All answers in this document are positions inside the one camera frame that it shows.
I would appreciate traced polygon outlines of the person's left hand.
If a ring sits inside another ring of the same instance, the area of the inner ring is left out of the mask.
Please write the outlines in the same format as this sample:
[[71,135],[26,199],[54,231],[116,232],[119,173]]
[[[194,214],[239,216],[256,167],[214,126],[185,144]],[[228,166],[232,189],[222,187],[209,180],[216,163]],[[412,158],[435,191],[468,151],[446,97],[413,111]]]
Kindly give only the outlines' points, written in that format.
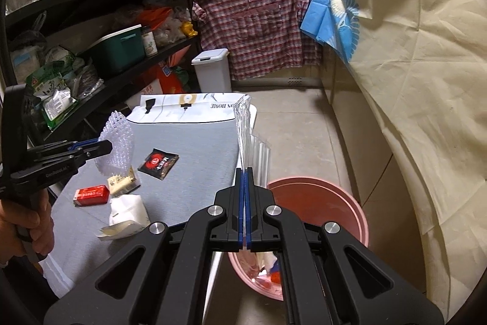
[[1,265],[14,256],[26,255],[23,242],[17,235],[16,227],[30,232],[33,250],[47,256],[54,248],[54,222],[46,189],[36,192],[31,208],[1,200]]

